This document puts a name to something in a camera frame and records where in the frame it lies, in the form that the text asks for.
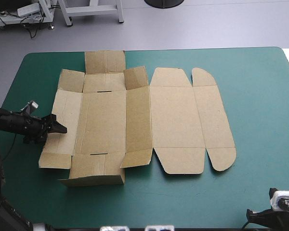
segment corrugated cardboard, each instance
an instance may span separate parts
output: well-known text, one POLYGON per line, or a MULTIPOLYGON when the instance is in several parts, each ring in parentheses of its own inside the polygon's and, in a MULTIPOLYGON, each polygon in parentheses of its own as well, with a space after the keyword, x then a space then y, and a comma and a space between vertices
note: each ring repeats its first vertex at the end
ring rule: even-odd
POLYGON ((86 52, 85 59, 89 74, 61 72, 53 113, 68 133, 49 135, 39 167, 70 168, 66 186, 122 184, 125 153, 144 164, 152 155, 145 68, 124 74, 122 51, 86 52))
POLYGON ((193 89, 203 136, 212 166, 229 168, 236 159, 236 148, 223 101, 213 76, 200 68, 192 70, 193 89))
POLYGON ((148 165, 152 149, 169 174, 200 174, 205 150, 215 170, 236 148, 212 75, 178 68, 125 70, 122 51, 86 52, 86 74, 62 70, 53 113, 67 134, 49 134, 39 167, 70 169, 66 186, 124 183, 124 169, 148 165))
MULTIPOLYGON (((137 73, 137 70, 133 68, 125 73, 137 73)), ((156 68, 148 91, 153 147, 165 172, 202 173, 206 149, 215 170, 222 171, 233 164, 236 149, 212 75, 195 68, 191 85, 182 69, 156 68)), ((140 120, 143 120, 144 115, 146 119, 150 117, 148 113, 139 114, 142 115, 138 115, 140 120)), ((141 155, 127 153, 121 167, 149 164, 151 147, 147 147, 147 153, 141 155)))
POLYGON ((52 113, 68 126, 67 134, 50 133, 39 158, 40 168, 70 169, 78 130, 82 86, 85 74, 62 70, 52 113))

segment white device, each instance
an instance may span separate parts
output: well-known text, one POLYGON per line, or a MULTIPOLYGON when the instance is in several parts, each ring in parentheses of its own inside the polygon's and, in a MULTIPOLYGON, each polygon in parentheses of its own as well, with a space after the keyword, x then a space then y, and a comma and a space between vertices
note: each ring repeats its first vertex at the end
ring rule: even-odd
POLYGON ((24 6, 24 7, 19 8, 17 10, 17 13, 18 13, 19 17, 24 17, 24 16, 27 16, 27 15, 30 15, 30 14, 33 14, 33 13, 36 13, 36 12, 40 12, 38 3, 33 3, 31 5, 24 6))
POLYGON ((285 200, 286 205, 289 206, 289 191, 276 191, 273 194, 270 204, 274 211, 285 211, 279 206, 279 201, 282 199, 285 200))

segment metal stand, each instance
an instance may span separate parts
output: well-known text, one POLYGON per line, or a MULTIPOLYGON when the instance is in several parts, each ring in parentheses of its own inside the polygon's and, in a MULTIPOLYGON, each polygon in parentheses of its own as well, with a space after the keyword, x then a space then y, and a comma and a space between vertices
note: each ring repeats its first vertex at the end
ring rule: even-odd
POLYGON ((116 5, 106 5, 106 6, 98 5, 99 0, 90 0, 89 6, 81 6, 81 7, 68 7, 66 0, 58 0, 58 1, 67 26, 73 25, 71 17, 112 14, 112 13, 118 14, 120 23, 124 22, 121 0, 116 0, 116 5))
MULTIPOLYGON (((45 14, 43 22, 44 23, 51 23, 53 21, 53 15, 54 15, 55 8, 54 9, 49 9, 48 5, 47 5, 47 0, 39 0, 39 4, 41 5, 42 13, 45 14)), ((52 0, 52 4, 56 5, 57 4, 57 0, 52 0)), ((0 20, 0 26, 5 26, 5 24, 6 25, 8 25, 8 24, 19 24, 20 22, 22 22, 23 24, 25 24, 25 23, 30 23, 30 24, 39 23, 39 20, 36 20, 36 21, 30 20, 30 19, 23 20, 23 18, 14 17, 14 16, 11 16, 11 15, 0 15, 0 18, 4 22, 3 23, 0 20)))
POLYGON ((56 27, 55 27, 53 24, 49 23, 48 29, 49 29, 49 30, 55 30, 56 27))

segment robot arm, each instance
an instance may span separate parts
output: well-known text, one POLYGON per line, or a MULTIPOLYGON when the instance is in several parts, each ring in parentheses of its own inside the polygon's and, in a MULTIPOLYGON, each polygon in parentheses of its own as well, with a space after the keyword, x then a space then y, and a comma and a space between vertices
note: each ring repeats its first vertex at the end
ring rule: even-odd
POLYGON ((31 116, 38 107, 30 101, 20 112, 9 112, 0 108, 0 130, 24 135, 24 143, 45 142, 48 133, 67 133, 67 128, 56 121, 56 115, 43 118, 31 116))

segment cardboard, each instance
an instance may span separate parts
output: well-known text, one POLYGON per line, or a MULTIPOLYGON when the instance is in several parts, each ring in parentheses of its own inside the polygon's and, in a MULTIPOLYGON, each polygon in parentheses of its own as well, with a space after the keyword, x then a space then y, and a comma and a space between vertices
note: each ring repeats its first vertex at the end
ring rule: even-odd
POLYGON ((62 70, 52 113, 68 127, 67 134, 50 133, 39 158, 40 168, 70 169, 78 130, 84 73, 62 70))
POLYGON ((165 172, 200 174, 205 150, 217 171, 236 148, 217 84, 193 69, 125 70, 122 51, 85 53, 86 74, 62 70, 53 104, 67 134, 49 134, 41 168, 70 169, 66 186, 124 183, 124 168, 148 165, 154 148, 165 172))
POLYGON ((85 59, 86 74, 60 74, 53 113, 68 133, 49 134, 39 167, 70 169, 60 180, 66 186, 123 184, 125 154, 144 164, 152 155, 145 68, 124 73, 122 51, 86 52, 85 59))
POLYGON ((228 169, 236 159, 236 148, 223 101, 214 77, 200 68, 192 70, 193 89, 204 140, 212 166, 228 169))
MULTIPOLYGON (((127 74, 144 75, 132 68, 127 74)), ((145 86, 145 82, 131 77, 135 83, 145 86)), ((165 170, 169 174, 200 174, 204 170, 205 150, 212 166, 217 171, 229 168, 236 158, 236 148, 223 108, 218 87, 212 75, 200 68, 193 69, 193 85, 185 72, 179 68, 156 68, 150 86, 150 108, 144 110, 138 102, 139 110, 151 112, 153 148, 165 170)), ((138 113, 137 121, 149 119, 148 113, 138 113)), ((132 135, 136 140, 147 140, 132 135)), ((127 152, 121 167, 147 165, 151 160, 151 147, 140 153, 127 152)))

